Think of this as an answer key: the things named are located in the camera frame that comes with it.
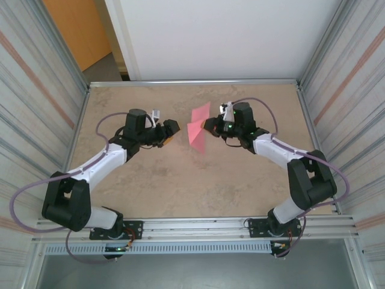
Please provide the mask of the pink paper sheet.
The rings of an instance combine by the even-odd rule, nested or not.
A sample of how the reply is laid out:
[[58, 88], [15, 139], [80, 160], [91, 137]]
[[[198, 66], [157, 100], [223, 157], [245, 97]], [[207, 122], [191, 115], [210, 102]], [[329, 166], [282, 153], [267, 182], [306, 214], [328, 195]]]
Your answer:
[[189, 145], [200, 152], [205, 153], [204, 123], [209, 119], [211, 103], [195, 108], [191, 112], [191, 121], [187, 124]]

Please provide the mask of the corrugated translucent side panel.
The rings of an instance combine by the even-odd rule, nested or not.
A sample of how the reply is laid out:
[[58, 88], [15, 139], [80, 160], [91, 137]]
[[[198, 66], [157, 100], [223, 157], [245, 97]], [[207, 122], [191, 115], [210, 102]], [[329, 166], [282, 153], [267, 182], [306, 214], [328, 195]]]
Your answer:
[[10, 216], [15, 192], [66, 165], [87, 84], [42, 0], [0, 0], [0, 269], [32, 239]]
[[301, 86], [318, 142], [350, 184], [339, 203], [385, 258], [385, 0], [345, 0]]

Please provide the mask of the orange door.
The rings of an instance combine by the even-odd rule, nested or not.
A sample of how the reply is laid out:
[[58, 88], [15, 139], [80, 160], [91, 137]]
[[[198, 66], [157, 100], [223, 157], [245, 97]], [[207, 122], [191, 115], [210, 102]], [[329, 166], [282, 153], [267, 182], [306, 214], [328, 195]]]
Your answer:
[[94, 0], [43, 0], [43, 3], [82, 71], [111, 53]]

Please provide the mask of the grey metal bottom panel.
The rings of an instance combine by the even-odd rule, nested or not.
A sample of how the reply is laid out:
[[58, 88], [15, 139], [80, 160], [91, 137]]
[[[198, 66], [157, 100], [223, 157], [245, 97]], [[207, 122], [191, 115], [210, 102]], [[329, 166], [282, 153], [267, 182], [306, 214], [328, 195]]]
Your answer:
[[49, 256], [37, 289], [358, 289], [346, 265], [264, 254], [135, 255], [86, 265]]

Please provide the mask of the long aluminium table edge rail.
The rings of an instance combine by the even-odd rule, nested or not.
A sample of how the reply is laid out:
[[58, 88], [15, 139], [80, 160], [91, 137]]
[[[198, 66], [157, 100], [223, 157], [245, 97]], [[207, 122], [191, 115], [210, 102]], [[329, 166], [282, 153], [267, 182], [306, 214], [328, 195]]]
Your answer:
[[153, 80], [153, 81], [108, 81], [91, 82], [90, 88], [97, 87], [156, 87], [156, 86], [195, 86], [195, 85], [298, 85], [296, 79], [193, 79], [193, 80]]

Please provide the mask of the short aluminium table edge rail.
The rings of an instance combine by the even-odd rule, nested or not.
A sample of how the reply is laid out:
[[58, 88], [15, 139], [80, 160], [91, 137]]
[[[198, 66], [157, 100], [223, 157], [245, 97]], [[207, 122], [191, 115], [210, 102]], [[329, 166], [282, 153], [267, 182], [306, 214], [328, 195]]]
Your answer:
[[312, 119], [311, 119], [311, 116], [309, 113], [309, 109], [308, 109], [307, 104], [306, 104], [306, 100], [304, 97], [302, 86], [297, 84], [296, 89], [297, 89], [297, 96], [298, 96], [298, 99], [299, 99], [299, 102], [301, 105], [301, 109], [302, 109], [302, 112], [303, 112], [303, 115], [305, 118], [305, 123], [306, 123], [307, 129], [308, 129], [312, 144], [313, 144], [315, 149], [319, 149], [320, 151], [322, 151], [322, 147], [321, 147], [321, 144], [319, 142], [319, 138], [318, 138], [315, 126], [312, 122]]
[[81, 168], [70, 169], [89, 95], [87, 92], [82, 102], [80, 115], [75, 123], [75, 134], [64, 162], [64, 170], [52, 175], [55, 180], [48, 184], [42, 208], [44, 218], [75, 231], [83, 228], [91, 215], [90, 184], [82, 176]]

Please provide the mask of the white door frame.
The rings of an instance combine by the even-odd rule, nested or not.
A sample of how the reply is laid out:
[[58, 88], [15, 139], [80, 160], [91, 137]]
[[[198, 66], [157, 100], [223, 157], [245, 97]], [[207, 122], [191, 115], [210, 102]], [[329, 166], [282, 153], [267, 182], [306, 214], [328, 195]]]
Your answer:
[[129, 32], [128, 21], [124, 14], [123, 0], [104, 1], [113, 31], [109, 40], [119, 72], [121, 76], [125, 75], [131, 81], [141, 81], [141, 72]]

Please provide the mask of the wide aluminium mounting rail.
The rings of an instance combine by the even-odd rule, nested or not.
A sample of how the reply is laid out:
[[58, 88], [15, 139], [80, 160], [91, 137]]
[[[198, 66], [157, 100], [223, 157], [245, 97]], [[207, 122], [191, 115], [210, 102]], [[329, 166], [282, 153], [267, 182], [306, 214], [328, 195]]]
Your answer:
[[[204, 218], [125, 218], [139, 220], [141, 242], [156, 241], [241, 241], [250, 238], [247, 217]], [[358, 230], [352, 216], [314, 215], [306, 217], [303, 240], [357, 238]]]

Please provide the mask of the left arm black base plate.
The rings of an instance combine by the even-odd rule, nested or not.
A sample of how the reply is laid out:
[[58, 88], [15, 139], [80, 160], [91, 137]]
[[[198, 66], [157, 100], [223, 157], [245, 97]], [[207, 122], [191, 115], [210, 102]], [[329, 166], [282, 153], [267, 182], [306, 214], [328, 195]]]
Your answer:
[[91, 240], [140, 240], [143, 233], [143, 221], [121, 220], [111, 229], [93, 228], [90, 231]]

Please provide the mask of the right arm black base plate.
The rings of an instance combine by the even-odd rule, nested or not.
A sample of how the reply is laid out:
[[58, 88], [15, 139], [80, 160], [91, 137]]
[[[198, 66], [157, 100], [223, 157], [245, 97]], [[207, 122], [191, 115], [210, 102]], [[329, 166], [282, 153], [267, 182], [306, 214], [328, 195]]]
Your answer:
[[244, 221], [244, 226], [248, 229], [251, 238], [281, 238], [289, 237], [289, 234], [298, 237], [302, 230], [302, 225], [298, 219], [294, 219], [287, 224], [278, 223], [274, 225], [267, 218], [247, 218]]

